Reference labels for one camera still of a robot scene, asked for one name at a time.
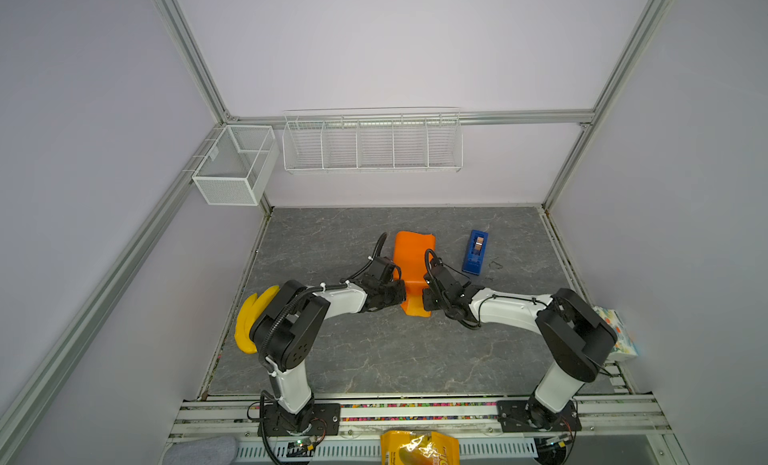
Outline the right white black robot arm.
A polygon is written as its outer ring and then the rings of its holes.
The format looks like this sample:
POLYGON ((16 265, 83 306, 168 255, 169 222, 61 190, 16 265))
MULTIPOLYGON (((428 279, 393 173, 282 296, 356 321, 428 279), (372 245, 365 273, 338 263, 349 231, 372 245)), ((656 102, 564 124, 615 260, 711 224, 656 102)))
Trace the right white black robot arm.
POLYGON ((470 330, 501 324, 542 337, 553 363, 526 404, 528 420, 540 429, 550 427, 573 404, 577 392, 595 381, 617 344, 614 328, 569 288, 521 295, 461 283, 432 249, 424 253, 424 264, 426 309, 440 310, 470 330))

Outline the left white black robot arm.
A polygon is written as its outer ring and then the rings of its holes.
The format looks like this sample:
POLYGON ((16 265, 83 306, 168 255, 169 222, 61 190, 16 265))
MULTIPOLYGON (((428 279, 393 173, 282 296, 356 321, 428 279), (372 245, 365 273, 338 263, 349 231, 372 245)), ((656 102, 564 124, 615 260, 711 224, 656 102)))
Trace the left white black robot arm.
POLYGON ((377 239, 366 263, 336 284, 306 286, 288 280, 245 299, 238 311, 235 342, 267 371, 274 403, 294 428, 311 419, 314 394, 305 359, 323 326, 340 315, 377 312, 406 298, 402 271, 382 255, 387 234, 377 239))

